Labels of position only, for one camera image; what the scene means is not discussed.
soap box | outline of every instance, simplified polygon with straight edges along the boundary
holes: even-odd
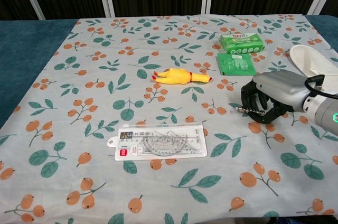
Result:
[[[246,54],[264,49],[263,41],[256,33],[221,35],[220,43],[227,54]]]

black cable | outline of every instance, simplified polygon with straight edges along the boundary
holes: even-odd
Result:
[[[331,98],[331,99],[338,99],[338,95],[332,95],[332,94],[328,94],[325,92],[321,92],[319,90],[314,89],[313,87],[311,87],[309,85],[310,82],[315,82],[316,86],[321,86],[324,82],[324,77],[325,75],[320,74],[320,75],[316,75],[310,78],[307,78],[304,82],[305,87],[312,93],[316,94],[316,95],[320,95],[320,96],[325,96],[327,98]]]

green package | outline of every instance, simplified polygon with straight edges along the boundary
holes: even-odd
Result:
[[[253,76],[256,74],[250,54],[218,53],[217,60],[222,75]]]
[[[228,54],[246,54],[264,49],[264,44],[256,33],[221,35],[220,43]]]

rubber chicken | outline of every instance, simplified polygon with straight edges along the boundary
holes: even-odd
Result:
[[[192,81],[199,81],[208,83],[212,78],[207,74],[199,74],[189,72],[183,68],[170,68],[165,72],[154,72],[154,75],[163,78],[156,78],[153,76],[153,80],[164,84],[187,84]]]

white slipper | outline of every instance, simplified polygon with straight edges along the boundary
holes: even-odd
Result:
[[[323,90],[338,90],[338,68],[315,49],[306,45],[295,45],[290,49],[290,58],[307,77],[324,74]]]

